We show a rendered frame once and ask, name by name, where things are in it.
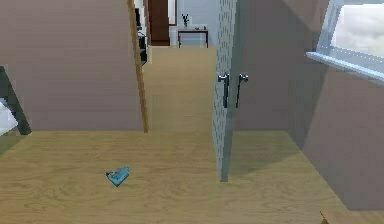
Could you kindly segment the grey room door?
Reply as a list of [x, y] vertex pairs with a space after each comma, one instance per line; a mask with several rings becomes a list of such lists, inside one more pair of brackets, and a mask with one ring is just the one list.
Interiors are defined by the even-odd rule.
[[[238, 77], [241, 74], [241, 0], [219, 0], [219, 6], [212, 139], [218, 178], [221, 182], [227, 182], [236, 115]], [[218, 76], [224, 73], [230, 75], [228, 106], [226, 108], [223, 107], [224, 85], [218, 81]]]

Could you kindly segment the dark wooden side table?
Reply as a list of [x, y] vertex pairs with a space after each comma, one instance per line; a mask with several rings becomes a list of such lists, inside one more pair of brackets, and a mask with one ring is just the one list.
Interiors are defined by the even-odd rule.
[[180, 29], [177, 30], [178, 48], [181, 48], [181, 35], [182, 34], [204, 34], [206, 48], [209, 48], [209, 31], [207, 29]]

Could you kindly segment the black shelf unit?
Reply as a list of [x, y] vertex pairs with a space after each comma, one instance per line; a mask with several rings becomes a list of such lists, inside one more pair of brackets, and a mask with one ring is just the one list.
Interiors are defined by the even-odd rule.
[[135, 15], [136, 15], [136, 29], [138, 32], [138, 40], [139, 40], [139, 54], [140, 54], [140, 61], [141, 65], [146, 64], [147, 62], [147, 47], [146, 47], [146, 35], [141, 32], [143, 29], [141, 25], [141, 15], [140, 15], [140, 8], [135, 8]]

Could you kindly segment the blue flat object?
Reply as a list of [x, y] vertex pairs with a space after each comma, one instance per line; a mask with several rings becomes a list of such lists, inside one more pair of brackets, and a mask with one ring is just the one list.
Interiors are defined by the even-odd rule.
[[119, 187], [130, 175], [129, 171], [129, 166], [117, 168], [113, 171], [106, 172], [105, 176], [115, 187]]

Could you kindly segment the brown wooden door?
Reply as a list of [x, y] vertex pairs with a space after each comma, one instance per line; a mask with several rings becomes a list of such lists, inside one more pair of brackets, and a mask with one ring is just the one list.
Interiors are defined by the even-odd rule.
[[168, 0], [148, 0], [151, 44], [169, 46]]

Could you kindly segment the white framed window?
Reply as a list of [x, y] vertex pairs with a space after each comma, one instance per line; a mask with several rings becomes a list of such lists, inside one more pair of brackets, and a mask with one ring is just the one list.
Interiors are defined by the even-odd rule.
[[306, 56], [384, 85], [384, 0], [330, 0], [316, 48]]

